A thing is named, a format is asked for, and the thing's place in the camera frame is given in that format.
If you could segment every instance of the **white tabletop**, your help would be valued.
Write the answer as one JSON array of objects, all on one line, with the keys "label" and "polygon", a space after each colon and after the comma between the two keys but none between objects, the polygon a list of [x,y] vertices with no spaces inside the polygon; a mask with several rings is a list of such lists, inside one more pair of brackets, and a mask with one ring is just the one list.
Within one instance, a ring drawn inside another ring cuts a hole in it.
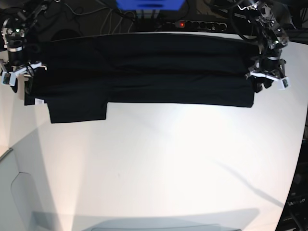
[{"label": "white tabletop", "polygon": [[8,145],[34,179],[37,212],[64,231],[274,231],[304,132],[308,46],[290,43],[282,57],[292,86],[256,94],[252,108],[109,103],[106,121],[52,125],[45,105],[24,107],[1,86]]}]

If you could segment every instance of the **black garment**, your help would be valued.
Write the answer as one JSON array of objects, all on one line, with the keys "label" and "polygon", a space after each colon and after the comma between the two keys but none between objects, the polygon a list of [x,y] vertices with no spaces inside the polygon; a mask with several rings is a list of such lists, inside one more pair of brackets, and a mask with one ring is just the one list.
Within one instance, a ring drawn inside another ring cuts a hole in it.
[{"label": "black garment", "polygon": [[108,102],[196,103],[252,107],[245,79],[258,47],[238,40],[127,34],[43,44],[48,71],[34,79],[25,105],[47,104],[52,123],[106,119]]}]

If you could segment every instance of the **blue box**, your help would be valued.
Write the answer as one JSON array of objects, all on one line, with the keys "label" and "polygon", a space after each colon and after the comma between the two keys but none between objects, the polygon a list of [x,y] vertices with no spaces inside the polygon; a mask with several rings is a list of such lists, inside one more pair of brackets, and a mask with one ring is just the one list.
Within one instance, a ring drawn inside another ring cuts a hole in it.
[{"label": "blue box", "polygon": [[178,11],[185,0],[117,0],[122,10],[174,10]]}]

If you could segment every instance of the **white table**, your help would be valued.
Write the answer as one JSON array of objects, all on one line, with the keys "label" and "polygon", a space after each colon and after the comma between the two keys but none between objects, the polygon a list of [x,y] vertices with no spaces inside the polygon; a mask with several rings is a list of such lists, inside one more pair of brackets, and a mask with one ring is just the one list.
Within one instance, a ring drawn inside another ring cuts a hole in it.
[{"label": "white table", "polygon": [[282,57],[292,86],[256,94],[253,108],[110,103],[106,121],[51,125],[45,105],[24,107],[1,86],[8,146],[34,179],[36,212],[63,231],[274,231],[304,132],[308,46],[290,43]]}]

